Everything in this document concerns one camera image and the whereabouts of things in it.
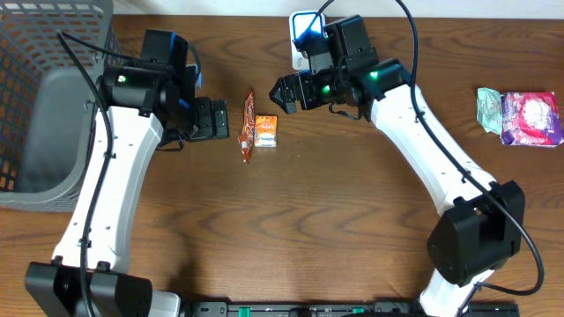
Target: pink package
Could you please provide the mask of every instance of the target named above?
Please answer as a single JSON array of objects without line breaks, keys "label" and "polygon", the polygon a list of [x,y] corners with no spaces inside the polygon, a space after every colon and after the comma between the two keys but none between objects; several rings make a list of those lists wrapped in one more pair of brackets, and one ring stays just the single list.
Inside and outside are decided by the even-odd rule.
[{"label": "pink package", "polygon": [[564,143],[554,92],[508,92],[501,96],[505,145],[554,147]]}]

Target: gray plastic basket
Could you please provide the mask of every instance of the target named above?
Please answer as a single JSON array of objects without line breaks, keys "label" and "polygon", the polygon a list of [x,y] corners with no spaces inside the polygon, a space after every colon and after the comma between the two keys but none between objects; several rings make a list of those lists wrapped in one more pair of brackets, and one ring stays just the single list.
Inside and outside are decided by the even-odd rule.
[{"label": "gray plastic basket", "polygon": [[[119,53],[111,0],[0,3],[0,206],[74,210],[92,149],[93,96],[56,30]],[[118,63],[68,41],[95,80]]]}]

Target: orange snack bag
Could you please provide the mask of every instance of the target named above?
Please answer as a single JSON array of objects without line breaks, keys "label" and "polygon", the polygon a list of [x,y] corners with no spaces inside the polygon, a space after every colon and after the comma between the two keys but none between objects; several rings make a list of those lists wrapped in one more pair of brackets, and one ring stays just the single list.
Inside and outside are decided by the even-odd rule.
[{"label": "orange snack bag", "polygon": [[255,94],[249,90],[243,109],[243,131],[239,135],[239,145],[243,153],[243,162],[249,163],[255,144]]}]

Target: wooden table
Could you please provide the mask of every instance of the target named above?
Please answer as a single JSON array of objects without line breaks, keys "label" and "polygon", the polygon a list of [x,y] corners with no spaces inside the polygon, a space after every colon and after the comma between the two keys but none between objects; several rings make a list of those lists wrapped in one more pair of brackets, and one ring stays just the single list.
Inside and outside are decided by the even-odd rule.
[{"label": "wooden table", "polygon": [[[367,18],[382,59],[411,67],[404,18]],[[522,316],[563,315],[564,147],[502,146],[476,122],[476,89],[554,91],[564,107],[564,21],[418,19],[419,84],[460,145],[499,182],[527,197],[525,224],[543,255],[542,291],[514,298]],[[432,264],[426,240],[438,216],[413,170],[371,123],[326,108],[288,116],[269,101],[293,72],[287,18],[115,17],[124,52],[138,54],[146,28],[174,30],[197,46],[200,95],[227,99],[232,137],[156,153],[135,220],[130,273],[189,299],[371,301],[415,298]],[[279,116],[279,145],[250,166],[236,141],[250,86],[256,111]],[[41,315],[24,288],[31,261],[48,262],[70,213],[0,211],[0,315]],[[491,281],[530,287],[530,251]]]}]

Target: candy wrapper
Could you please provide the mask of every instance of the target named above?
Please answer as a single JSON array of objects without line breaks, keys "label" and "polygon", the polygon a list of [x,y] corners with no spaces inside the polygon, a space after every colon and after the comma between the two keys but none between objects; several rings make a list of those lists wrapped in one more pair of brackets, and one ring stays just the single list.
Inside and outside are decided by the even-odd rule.
[{"label": "candy wrapper", "polygon": [[239,145],[243,152],[243,162],[249,163],[255,144],[255,94],[249,90],[243,109],[243,131],[239,135]]},{"label": "candy wrapper", "polygon": [[486,132],[501,134],[503,117],[501,116],[501,94],[493,89],[478,89],[478,115],[479,124]]},{"label": "candy wrapper", "polygon": [[505,145],[564,143],[554,92],[508,92],[501,97]]}]

